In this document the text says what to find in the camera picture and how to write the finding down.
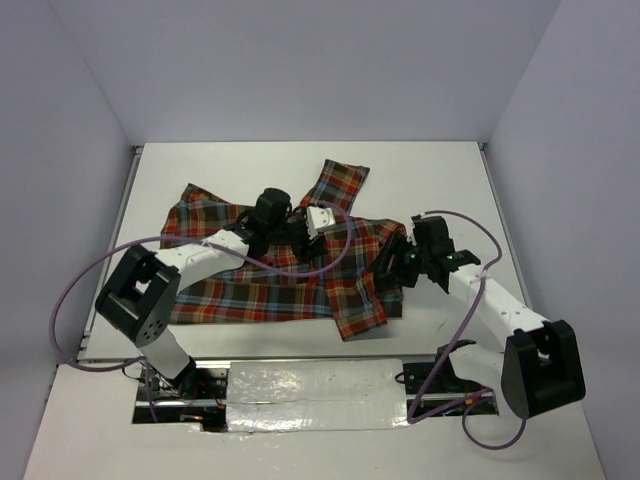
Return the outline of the plaid long sleeve shirt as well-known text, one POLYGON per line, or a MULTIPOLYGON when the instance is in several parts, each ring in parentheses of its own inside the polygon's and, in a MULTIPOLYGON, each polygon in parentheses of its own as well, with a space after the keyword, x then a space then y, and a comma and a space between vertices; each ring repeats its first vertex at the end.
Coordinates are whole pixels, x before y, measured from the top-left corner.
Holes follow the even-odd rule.
MULTIPOLYGON (((314 186, 296 208, 330 202, 350 213, 370 168, 325 160, 314 186)), ((164 236, 207 237, 249 210, 194 184, 188 184, 171 207, 164 236)), ((331 318, 343 341, 403 315, 404 294, 389 275, 374 274, 370 264, 393 234, 406 234, 391 219, 350 217, 352 240, 338 266, 317 277, 279 276, 252 264, 200 281, 176 297, 170 323, 231 324, 331 318)), ((274 268, 306 272, 328 265, 344 248, 347 234, 338 220, 326 235, 327 255, 311 262, 295 258, 288 246, 270 246, 259 260, 274 268)))

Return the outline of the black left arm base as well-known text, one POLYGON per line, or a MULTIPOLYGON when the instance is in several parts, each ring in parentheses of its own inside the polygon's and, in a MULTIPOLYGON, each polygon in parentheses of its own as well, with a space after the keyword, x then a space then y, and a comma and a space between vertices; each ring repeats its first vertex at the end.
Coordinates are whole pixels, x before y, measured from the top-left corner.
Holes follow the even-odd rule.
POLYGON ((222 406, 226 401, 230 373, 228 368, 198 366, 181 379, 170 381, 154 369, 147 372, 144 366, 140 366, 137 373, 131 367, 125 367, 120 372, 138 384, 137 398, 140 401, 185 403, 203 400, 217 406, 222 406))

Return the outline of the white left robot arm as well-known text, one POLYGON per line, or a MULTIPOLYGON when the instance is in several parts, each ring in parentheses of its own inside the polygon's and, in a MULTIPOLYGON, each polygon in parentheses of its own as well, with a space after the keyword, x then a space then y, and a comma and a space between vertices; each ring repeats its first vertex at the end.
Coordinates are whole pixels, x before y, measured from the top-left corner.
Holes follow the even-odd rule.
POLYGON ((291 209, 290 196, 267 188, 256 205, 209 237, 195 243, 152 251, 142 245, 126 250, 102 287, 95 308, 126 336, 159 376, 173 398, 188 396, 205 380, 195 360, 169 330, 178 293, 221 272, 265 255, 271 245, 292 248, 305 261, 326 252, 322 233, 335 224, 328 208, 291 209))

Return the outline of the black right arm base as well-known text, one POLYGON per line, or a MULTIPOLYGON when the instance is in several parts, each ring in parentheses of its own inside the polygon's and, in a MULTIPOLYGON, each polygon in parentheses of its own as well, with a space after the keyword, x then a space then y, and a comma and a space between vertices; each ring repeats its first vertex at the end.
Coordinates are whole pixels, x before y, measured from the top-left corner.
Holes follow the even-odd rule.
MULTIPOLYGON (((434 355, 403 361, 401 370, 395 375, 394 380, 404 387, 409 399, 414 399, 418 396, 422 384, 431 374, 436 361, 443 352, 444 346, 439 347, 434 355)), ((447 359, 420 399, 422 401, 458 400, 465 397, 470 398, 472 394, 482 389, 483 387, 476 382, 456 377, 451 361, 447 359)))

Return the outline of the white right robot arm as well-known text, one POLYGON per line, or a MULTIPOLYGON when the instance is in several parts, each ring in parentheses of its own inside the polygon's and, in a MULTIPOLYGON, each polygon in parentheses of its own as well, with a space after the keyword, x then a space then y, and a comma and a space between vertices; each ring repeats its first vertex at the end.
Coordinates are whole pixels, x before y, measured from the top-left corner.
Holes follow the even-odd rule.
POLYGON ((450 236, 446 210, 413 216, 410 237, 393 234, 371 271, 413 288, 426 276, 468 311, 417 392, 437 383, 456 391, 473 382, 492 391, 498 410, 521 420, 579 402, 586 384, 574 329, 529 309, 490 274, 501 260, 482 262, 459 250, 450 236))

